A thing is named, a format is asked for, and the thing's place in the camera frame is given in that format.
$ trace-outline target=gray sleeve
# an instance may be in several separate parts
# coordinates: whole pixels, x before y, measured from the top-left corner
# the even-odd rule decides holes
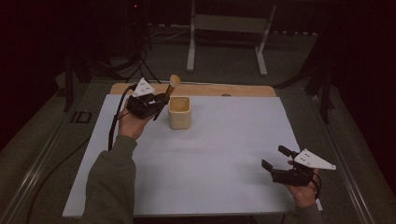
[[[90,170],[85,209],[80,223],[133,223],[137,143],[119,135],[110,151],[103,151]]]
[[[316,203],[307,207],[296,206],[296,212],[299,216],[299,224],[324,224]]]

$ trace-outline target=dark background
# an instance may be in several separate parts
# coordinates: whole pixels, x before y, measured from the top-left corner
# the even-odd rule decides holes
[[[218,2],[206,1],[197,10],[239,16],[261,13],[259,7],[254,7],[256,11],[235,9],[233,1],[221,7],[222,1]],[[190,23],[189,1],[151,0],[147,5],[148,21],[153,24]],[[53,78],[64,70],[66,41],[72,40],[77,49],[102,56],[104,43],[90,1],[2,1],[0,8],[3,70],[0,148],[3,148],[58,90]],[[335,63],[332,84],[339,88],[393,192],[396,192],[395,180],[391,178],[396,168],[395,11],[395,3],[390,1],[342,5],[284,1],[272,26],[272,31],[287,31],[289,35],[327,34],[315,46],[307,63],[315,65],[318,58]]]

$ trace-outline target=metal frame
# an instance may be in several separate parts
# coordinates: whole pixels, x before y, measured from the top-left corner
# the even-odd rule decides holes
[[[272,5],[270,15],[267,19],[195,14],[195,0],[191,0],[190,47],[187,59],[187,71],[192,72],[194,70],[195,30],[201,29],[262,34],[262,42],[255,48],[255,52],[260,75],[263,77],[267,76],[267,68],[264,57],[262,56],[262,50],[267,41],[275,12],[276,5]]]

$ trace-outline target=hand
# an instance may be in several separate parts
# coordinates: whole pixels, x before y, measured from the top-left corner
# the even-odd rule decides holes
[[[128,101],[125,102],[124,108],[119,113],[119,135],[129,136],[137,140],[145,129],[146,124],[154,116],[145,119],[135,117],[126,109],[127,102]]]
[[[288,164],[293,165],[294,161],[289,161]],[[318,174],[319,169],[314,169],[314,173]],[[316,203],[316,192],[317,189],[315,185],[310,182],[305,187],[294,187],[290,185],[285,185],[288,188],[290,194],[293,196],[294,202],[299,207],[306,207]]]

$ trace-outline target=cardboard cup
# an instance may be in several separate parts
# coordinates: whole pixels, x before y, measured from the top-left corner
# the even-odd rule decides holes
[[[189,129],[191,126],[191,100],[189,97],[171,97],[168,106],[169,127]]]

